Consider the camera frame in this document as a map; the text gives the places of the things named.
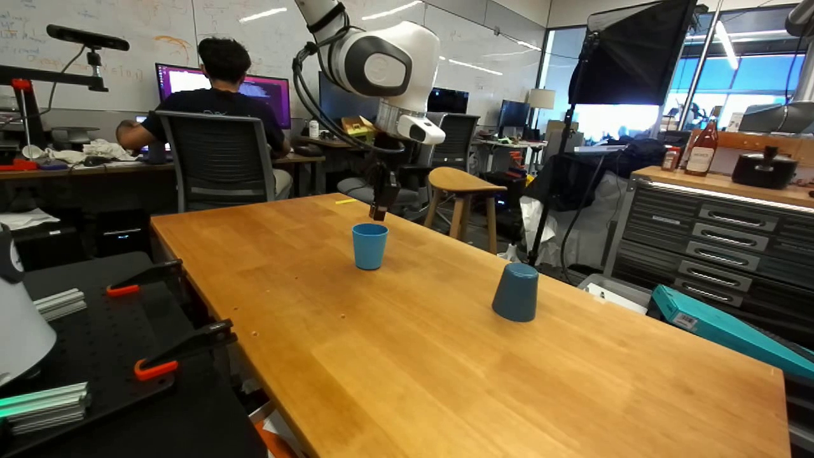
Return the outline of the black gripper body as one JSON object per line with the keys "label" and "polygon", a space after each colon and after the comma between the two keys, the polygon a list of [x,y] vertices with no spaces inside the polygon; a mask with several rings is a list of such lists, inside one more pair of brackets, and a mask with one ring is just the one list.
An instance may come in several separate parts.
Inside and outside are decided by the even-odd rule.
{"label": "black gripper body", "polygon": [[375,191],[375,204],[368,208],[368,217],[375,222],[381,222],[400,193],[397,171],[383,162],[377,162],[372,167],[372,191]]}

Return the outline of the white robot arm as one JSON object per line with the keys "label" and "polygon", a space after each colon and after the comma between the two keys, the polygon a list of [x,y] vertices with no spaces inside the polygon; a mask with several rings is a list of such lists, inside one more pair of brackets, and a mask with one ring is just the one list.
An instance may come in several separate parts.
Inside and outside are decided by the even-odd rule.
{"label": "white robot arm", "polygon": [[[427,95],[439,60],[439,39],[409,20],[364,30],[340,0],[294,0],[310,40],[292,59],[292,87],[302,106],[339,139],[362,147],[372,165],[368,217],[381,222],[400,193],[397,158],[408,143],[439,144],[444,129],[427,116]],[[302,64],[315,57],[320,72],[344,92],[377,101],[377,129],[397,147],[345,136],[310,95]]]}

